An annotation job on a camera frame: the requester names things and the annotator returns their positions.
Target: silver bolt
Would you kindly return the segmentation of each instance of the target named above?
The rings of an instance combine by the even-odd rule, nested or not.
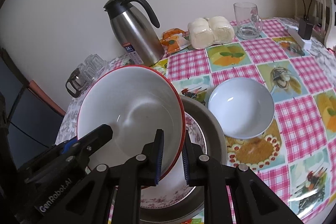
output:
[[[104,172],[107,169],[106,164],[100,164],[96,167],[98,172]]]
[[[135,157],[138,161],[143,161],[146,159],[146,155],[144,154],[139,154]]]
[[[242,172],[246,172],[249,169],[249,167],[246,164],[239,164],[238,169]]]
[[[74,159],[74,156],[67,157],[66,161],[72,161]]]
[[[209,160],[209,156],[208,155],[200,155],[199,160],[201,160],[201,161],[208,161]]]

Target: tablecloth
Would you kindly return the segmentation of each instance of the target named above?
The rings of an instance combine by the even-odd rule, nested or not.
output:
[[[179,93],[206,106],[213,89],[234,77],[255,79],[272,92],[275,117],[262,141],[258,140],[270,150],[254,159],[260,160],[258,163],[252,162],[244,151],[255,144],[226,137],[228,164],[248,164],[306,222],[336,193],[336,59],[315,37],[311,49],[302,50],[287,32],[288,26],[297,25],[288,18],[267,19],[257,39],[235,37],[229,44],[204,50],[189,46],[165,54],[153,67],[171,80]],[[106,71],[130,63],[124,55],[110,61]],[[271,75],[277,73],[285,73],[289,81],[274,81]],[[56,144],[75,136],[86,92],[69,105]],[[232,203],[231,211],[235,222]],[[203,213],[190,221],[203,222]]]

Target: white power strip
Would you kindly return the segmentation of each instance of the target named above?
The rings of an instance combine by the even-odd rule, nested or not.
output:
[[[288,33],[295,39],[295,41],[300,45],[304,50],[310,50],[311,48],[311,39],[305,40],[298,34],[297,27],[288,27]]]

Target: metal basin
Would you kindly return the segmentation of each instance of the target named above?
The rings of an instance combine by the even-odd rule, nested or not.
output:
[[[226,164],[227,150],[223,130],[214,115],[201,103],[181,95],[184,111],[201,127],[208,148],[208,155]],[[196,216],[204,208],[204,189],[196,187],[179,203],[162,209],[140,208],[140,223],[181,223]]]

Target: food package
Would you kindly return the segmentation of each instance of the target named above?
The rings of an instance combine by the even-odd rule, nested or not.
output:
[[[162,39],[160,42],[162,45],[168,47],[167,53],[171,54],[178,52],[190,45],[190,42],[184,38],[187,35],[188,34],[181,29],[170,29],[162,34]]]
[[[212,31],[208,21],[204,18],[197,18],[188,24],[189,40],[191,45],[198,50],[214,44]]]
[[[235,37],[235,30],[225,17],[212,17],[208,23],[212,30],[214,44],[229,43]]]

